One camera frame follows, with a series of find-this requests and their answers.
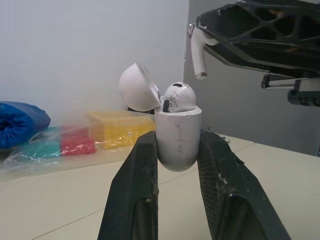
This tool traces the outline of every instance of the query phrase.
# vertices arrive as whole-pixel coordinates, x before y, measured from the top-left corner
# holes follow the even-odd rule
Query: dirty earbud
[[[196,108],[196,94],[184,82],[176,82],[167,88],[163,98],[164,113],[181,113]]]

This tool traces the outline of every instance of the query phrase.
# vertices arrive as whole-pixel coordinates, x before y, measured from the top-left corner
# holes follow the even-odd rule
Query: yellow plastic box
[[[89,135],[105,149],[134,145],[137,139],[156,130],[151,114],[133,111],[89,112]]]

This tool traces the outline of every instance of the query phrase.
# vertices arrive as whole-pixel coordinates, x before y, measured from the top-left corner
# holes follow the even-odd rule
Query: red plastic block
[[[96,151],[95,141],[92,138],[66,138],[60,142],[61,156],[94,154]]]
[[[76,127],[76,126],[63,126],[62,127],[61,139],[78,139],[88,138],[89,128],[88,127]]]

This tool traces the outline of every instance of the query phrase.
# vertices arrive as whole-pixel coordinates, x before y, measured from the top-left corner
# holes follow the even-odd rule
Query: gray wall
[[[190,0],[188,23],[227,0]],[[224,65],[206,55],[209,78],[196,80],[187,40],[184,81],[195,91],[202,127],[273,147],[316,155],[320,145],[320,109],[291,105],[286,90],[263,90],[260,72]]]

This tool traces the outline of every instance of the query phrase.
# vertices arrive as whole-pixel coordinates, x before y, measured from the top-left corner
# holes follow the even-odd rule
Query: white wall
[[[188,0],[0,2],[0,101],[59,112],[120,109],[121,73],[183,80]]]

